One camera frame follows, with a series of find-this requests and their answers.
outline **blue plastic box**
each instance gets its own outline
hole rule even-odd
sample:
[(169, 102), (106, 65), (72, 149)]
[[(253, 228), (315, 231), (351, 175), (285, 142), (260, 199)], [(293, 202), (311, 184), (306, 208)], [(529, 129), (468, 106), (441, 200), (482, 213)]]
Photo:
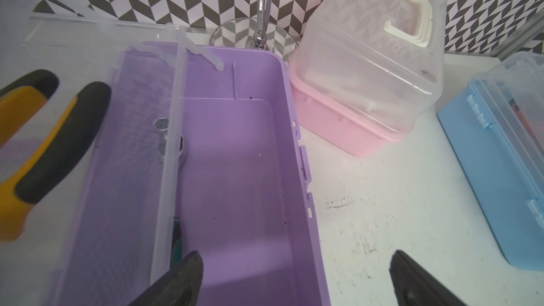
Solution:
[(508, 262), (544, 271), (544, 56), (476, 75), (439, 120)]

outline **pliers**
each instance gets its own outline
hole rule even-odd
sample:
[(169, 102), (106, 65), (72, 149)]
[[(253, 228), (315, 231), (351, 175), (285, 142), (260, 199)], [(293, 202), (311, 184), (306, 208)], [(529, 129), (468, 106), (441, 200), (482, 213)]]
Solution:
[[(36, 70), (0, 89), (0, 148), (57, 90), (52, 72)], [(85, 86), (31, 157), (0, 182), (0, 241), (23, 232), (31, 209), (78, 164), (99, 131), (111, 98), (102, 82)]]

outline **faucet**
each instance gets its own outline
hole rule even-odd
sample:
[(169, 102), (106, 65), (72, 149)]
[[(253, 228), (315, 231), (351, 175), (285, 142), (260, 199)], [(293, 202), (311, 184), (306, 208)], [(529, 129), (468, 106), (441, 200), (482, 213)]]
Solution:
[(248, 48), (257, 50), (268, 50), (267, 27), (270, 19), (270, 4), (272, 0), (257, 0), (257, 30), (253, 39), (248, 40)]

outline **purple plastic box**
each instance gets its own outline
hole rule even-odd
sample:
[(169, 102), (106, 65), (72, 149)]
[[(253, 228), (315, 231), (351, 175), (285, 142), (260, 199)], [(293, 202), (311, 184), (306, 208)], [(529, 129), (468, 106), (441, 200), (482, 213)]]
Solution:
[[(197, 304), (328, 306), (286, 66), (207, 48), (225, 70), (188, 52), (176, 197), (183, 253), (204, 261)], [(162, 171), (152, 123), (168, 116), (173, 71), (153, 54), (122, 57), (52, 304), (124, 306), (148, 287)]]

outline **white table surface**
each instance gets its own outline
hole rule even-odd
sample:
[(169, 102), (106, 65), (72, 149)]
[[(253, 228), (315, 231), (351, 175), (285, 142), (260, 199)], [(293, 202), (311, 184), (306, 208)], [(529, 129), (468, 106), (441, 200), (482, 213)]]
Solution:
[[(446, 55), (437, 107), (497, 63)], [(544, 273), (516, 269), (501, 254), (435, 109), (366, 159), (301, 129), (332, 305), (398, 305), (389, 274), (397, 249), (468, 305), (544, 305)]]

